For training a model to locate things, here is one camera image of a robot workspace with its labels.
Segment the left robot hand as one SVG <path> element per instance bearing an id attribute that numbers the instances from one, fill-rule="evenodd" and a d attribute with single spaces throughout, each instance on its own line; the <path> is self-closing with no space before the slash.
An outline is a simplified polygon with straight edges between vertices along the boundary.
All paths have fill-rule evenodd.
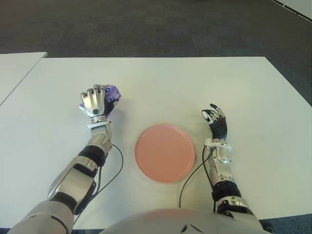
<path id="1" fill-rule="evenodd" d="M 79 105 L 91 122 L 106 121 L 121 98 L 118 88 L 114 85 L 95 84 L 93 88 L 80 94 L 82 103 Z"/>

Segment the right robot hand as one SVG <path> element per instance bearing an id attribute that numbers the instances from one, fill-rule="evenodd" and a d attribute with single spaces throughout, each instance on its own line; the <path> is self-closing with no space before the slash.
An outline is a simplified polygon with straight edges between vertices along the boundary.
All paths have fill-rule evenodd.
<path id="1" fill-rule="evenodd" d="M 226 117 L 221 108 L 215 104 L 211 103 L 210 107 L 212 109 L 202 110 L 201 114 L 210 127 L 212 138 L 225 141 L 228 132 Z"/>

